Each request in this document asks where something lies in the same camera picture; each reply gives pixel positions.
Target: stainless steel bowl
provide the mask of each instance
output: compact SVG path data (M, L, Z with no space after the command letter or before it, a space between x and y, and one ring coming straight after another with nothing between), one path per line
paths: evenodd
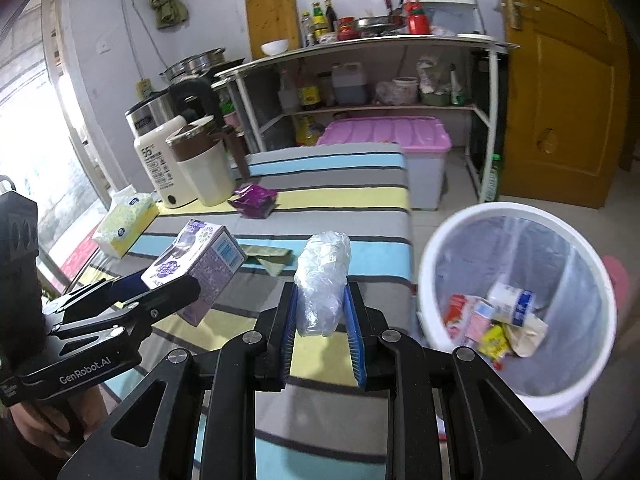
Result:
M371 16L368 18L359 18L351 22L353 28L359 32L386 32L394 30L404 25L402 16Z
M187 75L200 75L213 66L224 62L225 49L215 48L213 50L207 50L202 54L197 54L196 56L190 56L185 59L181 59L178 63L171 65L160 75L168 83L173 83L178 78Z

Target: cardboard box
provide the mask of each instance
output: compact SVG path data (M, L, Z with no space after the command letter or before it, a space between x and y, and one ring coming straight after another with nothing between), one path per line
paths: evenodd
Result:
M172 244L142 274L149 288L190 274L200 283L200 297L178 312L197 326L220 292L246 260L238 242L222 225L189 220Z

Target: white wall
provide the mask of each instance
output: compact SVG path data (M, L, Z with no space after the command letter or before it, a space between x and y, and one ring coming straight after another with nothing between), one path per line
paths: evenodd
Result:
M147 0L136 0L165 61L178 60L210 50L226 48L226 58L250 57L246 34L244 0L182 0L190 20L171 30L158 31ZM317 0L297 0L298 9L309 9ZM365 16L368 12L385 14L383 0L332 0L339 16ZM478 0L489 34L504 37L499 0ZM124 175L139 189L150 183L135 155L132 133L124 112L136 103L134 85L139 79L127 43L120 0L62 0L62 27L73 36L78 66L70 68L74 86L86 88L88 102L97 124L107 139ZM163 88L158 77L163 66L144 33L138 18L129 9L136 49L146 77Z

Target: cutting board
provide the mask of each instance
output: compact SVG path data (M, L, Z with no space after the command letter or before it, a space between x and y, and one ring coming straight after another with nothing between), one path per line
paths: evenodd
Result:
M296 0L245 0L244 5L254 59L265 57L260 46L270 41L289 40L289 50L300 48Z

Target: green bottle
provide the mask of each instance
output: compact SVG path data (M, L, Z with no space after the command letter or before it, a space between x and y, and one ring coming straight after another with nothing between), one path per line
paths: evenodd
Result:
M502 158L494 153L489 170L489 186L486 190L486 202L498 202L500 194L500 174L502 173Z

